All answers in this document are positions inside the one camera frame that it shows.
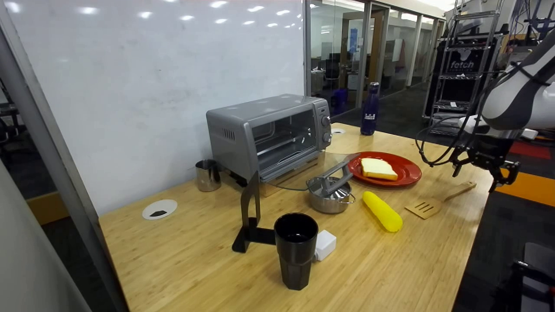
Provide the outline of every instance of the toaster oven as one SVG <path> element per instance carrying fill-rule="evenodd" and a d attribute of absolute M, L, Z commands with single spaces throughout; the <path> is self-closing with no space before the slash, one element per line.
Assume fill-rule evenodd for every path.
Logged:
<path fill-rule="evenodd" d="M 325 99 L 278 96 L 207 113 L 214 160 L 250 181 L 275 181 L 299 170 L 332 143 Z"/>

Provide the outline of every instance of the black cup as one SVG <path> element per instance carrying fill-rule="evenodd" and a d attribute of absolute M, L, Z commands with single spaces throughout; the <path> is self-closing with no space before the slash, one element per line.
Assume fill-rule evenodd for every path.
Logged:
<path fill-rule="evenodd" d="M 290 290 L 309 285 L 318 224 L 304 214 L 289 214 L 275 224 L 282 280 Z"/>

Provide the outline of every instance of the glass wall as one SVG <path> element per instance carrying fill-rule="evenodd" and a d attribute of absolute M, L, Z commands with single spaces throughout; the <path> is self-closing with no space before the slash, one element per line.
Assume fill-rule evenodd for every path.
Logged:
<path fill-rule="evenodd" d="M 365 39 L 367 16 L 361 2 L 311 0 L 311 96 L 325 98 L 332 115 L 361 106 L 370 82 L 382 82 L 387 96 L 426 84 L 432 72 L 436 20 L 372 6 Z"/>
<path fill-rule="evenodd" d="M 382 73 L 382 94 L 403 91 L 408 84 L 417 47 L 417 20 L 410 13 L 391 11 Z"/>
<path fill-rule="evenodd" d="M 434 54 L 434 20 L 422 18 L 413 85 L 419 85 L 429 80 L 432 54 Z"/>
<path fill-rule="evenodd" d="M 311 96 L 325 98 L 332 115 L 358 106 L 363 59 L 365 4 L 311 4 Z"/>

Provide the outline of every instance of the red plate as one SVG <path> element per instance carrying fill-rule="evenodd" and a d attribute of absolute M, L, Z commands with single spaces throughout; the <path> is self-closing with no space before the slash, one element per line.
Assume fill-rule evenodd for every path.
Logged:
<path fill-rule="evenodd" d="M 398 181 L 384 181 L 384 179 L 365 177 L 363 176 L 363 167 L 361 167 L 361 160 L 363 158 L 386 160 L 389 165 L 393 165 L 393 169 L 396 170 L 400 179 Z M 413 162 L 410 162 L 406 158 L 401 158 L 398 155 L 372 153 L 372 151 L 360 153 L 356 158 L 353 158 L 349 162 L 349 170 L 358 181 L 363 181 L 363 182 L 368 182 L 368 184 L 377 184 L 377 186 L 387 186 L 387 188 L 412 186 L 412 184 L 417 184 L 420 181 L 420 177 L 422 177 L 420 169 Z"/>

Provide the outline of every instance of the wooden countertop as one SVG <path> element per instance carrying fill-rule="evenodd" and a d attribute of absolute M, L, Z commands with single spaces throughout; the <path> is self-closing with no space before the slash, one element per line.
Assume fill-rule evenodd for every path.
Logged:
<path fill-rule="evenodd" d="M 339 240 L 337 250 L 313 266 L 302 292 L 282 283 L 276 247 L 231 252 L 242 215 L 240 193 L 230 184 L 200 193 L 188 182 L 108 214 L 101 228 L 131 311 L 452 311 L 488 200 L 490 174 L 465 167 L 453 179 L 450 165 L 424 165 L 412 139 L 380 132 L 361 137 L 349 125 L 334 129 L 344 134 L 334 136 L 327 155 L 394 153 L 420 165 L 422 181 L 405 189 L 353 181 L 356 202 L 341 215 L 315 212 L 299 191 L 280 189 L 263 198 L 261 228 L 271 229 L 280 215 L 302 212 Z M 427 144 L 429 155 L 441 151 L 443 146 Z M 469 181 L 478 188 L 429 221 L 405 210 L 419 196 L 441 198 Z M 386 233 L 365 208 L 367 189 L 401 214 L 401 233 Z M 158 200 L 176 200 L 179 208 L 167 219 L 145 221 L 143 210 Z"/>

